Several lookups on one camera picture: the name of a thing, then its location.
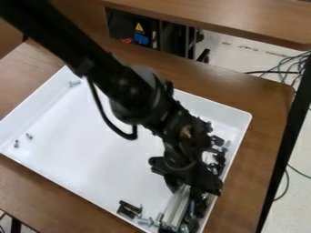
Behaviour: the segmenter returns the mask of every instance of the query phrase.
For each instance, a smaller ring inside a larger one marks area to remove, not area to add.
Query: metal part
[[[81,84],[80,80],[76,80],[76,81],[69,81],[69,87],[75,87]]]
[[[164,213],[158,213],[155,219],[155,226],[160,227],[162,224],[162,219],[163,219]]]
[[[122,214],[128,218],[134,219],[135,217],[135,213],[132,212],[131,210],[128,210],[127,208],[125,208],[123,205],[121,205],[119,207],[119,209],[116,211],[116,213],[118,214]]]
[[[169,201],[162,219],[165,229],[178,231],[189,203],[190,186],[183,185]]]
[[[188,225],[187,225],[187,224],[182,224],[182,225],[180,226],[179,232],[180,232],[180,233],[190,233],[190,230],[189,230],[189,228],[188,228]]]
[[[14,147],[15,147],[15,148],[19,148],[19,141],[18,141],[18,140],[15,141]]]
[[[196,207],[195,201],[191,200],[189,204],[189,215],[191,218],[195,216],[195,207]]]
[[[137,223],[140,225],[147,225],[149,228],[154,225],[154,220],[151,218],[139,218]]]
[[[227,152],[230,146],[231,146],[231,141],[227,140],[225,144],[221,147],[221,150]]]
[[[32,135],[30,135],[30,134],[28,134],[28,133],[26,133],[25,136],[26,136],[29,140],[31,140],[31,139],[34,138]]]
[[[126,208],[126,209],[132,211],[133,213],[135,213],[138,217],[141,217],[142,212],[143,212],[143,206],[140,206],[139,208],[137,208],[137,207],[135,207],[135,206],[125,202],[124,200],[120,200],[119,204],[121,206],[123,206],[124,208]]]

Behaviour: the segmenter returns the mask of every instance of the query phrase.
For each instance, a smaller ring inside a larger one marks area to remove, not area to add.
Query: warning label
[[[143,27],[139,23],[137,23],[135,30],[139,32],[144,32]]]

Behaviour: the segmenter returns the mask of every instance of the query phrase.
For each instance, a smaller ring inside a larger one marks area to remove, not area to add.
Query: cable
[[[279,197],[274,199],[274,201],[277,201],[280,198],[282,198],[286,194],[286,192],[288,191],[288,188],[289,188],[289,175],[288,175],[287,170],[285,171],[285,174],[286,174],[286,188],[284,189],[283,193]]]
[[[1,225],[0,225],[0,233],[5,233],[5,230]]]
[[[297,170],[296,168],[294,168],[294,167],[291,166],[290,164],[287,164],[287,165],[288,165],[290,168],[292,168],[292,169],[293,169],[296,173],[298,173],[299,175],[311,179],[310,176],[306,175],[305,173],[302,173],[301,171]]]
[[[285,81],[286,81],[286,79],[287,79],[287,76],[288,76],[289,72],[291,72],[290,70],[291,70],[294,66],[299,66],[299,62],[296,62],[296,63],[292,64],[291,66],[289,66],[289,68],[286,70],[285,76],[282,76],[281,73],[278,72],[278,74],[279,74],[280,76],[283,77],[281,83],[285,83]]]
[[[274,67],[272,67],[271,69],[265,71],[265,73],[263,73],[260,77],[262,77],[263,75],[267,74],[267,73],[270,72],[270,71],[273,71],[274,69],[278,69],[277,71],[278,71],[278,72],[281,72],[281,71],[279,70],[279,67],[280,67],[280,66],[286,64],[287,62],[290,62],[291,60],[293,60],[293,59],[295,59],[295,58],[298,58],[298,57],[307,55],[308,53],[310,53],[310,51],[307,51],[307,52],[305,52],[305,53],[302,53],[302,54],[300,54],[300,55],[298,55],[298,56],[289,56],[289,57],[283,58],[283,59],[277,64],[277,66],[274,66]]]
[[[125,132],[123,132],[121,129],[119,129],[118,127],[116,127],[109,119],[108,117],[105,115],[105,111],[103,109],[103,106],[100,102],[100,99],[98,97],[98,94],[96,92],[95,89],[95,85],[93,84],[93,82],[87,78],[87,83],[91,88],[91,92],[93,95],[93,98],[96,102],[97,108],[99,110],[100,115],[102,116],[102,118],[104,119],[105,123],[115,132],[117,133],[120,137],[123,137],[127,140],[135,140],[137,139],[137,125],[133,125],[132,126],[132,133],[131,134],[127,134]]]
[[[280,72],[278,72],[278,71],[265,71],[265,70],[263,70],[263,71],[249,71],[249,72],[245,72],[244,74],[249,74],[249,75],[251,75],[251,74],[260,74],[260,73],[265,73],[265,74],[279,74],[279,73],[282,73],[282,74],[293,74],[293,75],[298,75],[299,73],[298,72],[295,72],[295,71],[280,71]]]

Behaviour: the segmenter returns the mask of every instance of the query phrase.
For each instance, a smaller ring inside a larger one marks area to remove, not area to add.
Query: black plastic part
[[[135,213],[131,210],[126,209],[123,205],[119,207],[116,213],[125,215],[126,217],[131,218],[131,219],[134,219],[135,217]]]
[[[306,70],[301,77],[296,97],[289,110],[286,129],[279,148],[276,163],[269,188],[266,193],[266,199],[262,208],[261,216],[257,225],[256,233],[260,233],[265,225],[267,215],[272,203],[276,197],[276,192],[282,180],[289,158],[292,155],[299,132],[304,124],[306,114],[311,104],[311,55],[306,61]]]
[[[120,200],[119,201],[119,204],[125,208],[129,208],[130,210],[132,210],[133,212],[135,212],[137,215],[141,214],[142,211],[143,211],[143,208],[140,207],[140,208],[137,208],[127,202],[125,202],[124,200]]]
[[[211,136],[211,140],[215,143],[216,146],[222,147],[225,143],[225,140],[221,137],[218,137],[216,135]]]

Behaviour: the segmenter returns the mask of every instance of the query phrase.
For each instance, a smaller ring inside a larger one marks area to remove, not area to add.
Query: small screw
[[[69,86],[70,86],[70,87],[75,87],[75,86],[78,86],[79,84],[81,84],[81,81],[80,81],[80,80],[77,80],[77,81],[69,81]]]
[[[19,142],[18,142],[18,140],[15,141],[14,147],[15,147],[15,148],[19,148]]]
[[[155,219],[155,226],[160,227],[161,223],[162,223],[162,218],[163,218],[164,214],[163,213],[158,213]]]
[[[137,222],[141,225],[147,225],[149,228],[154,225],[154,220],[151,218],[139,218]]]
[[[29,140],[31,140],[31,139],[33,139],[33,138],[34,138],[33,136],[31,136],[31,135],[30,135],[30,134],[28,134],[28,133],[26,133],[25,135],[28,137],[28,139],[29,139]]]

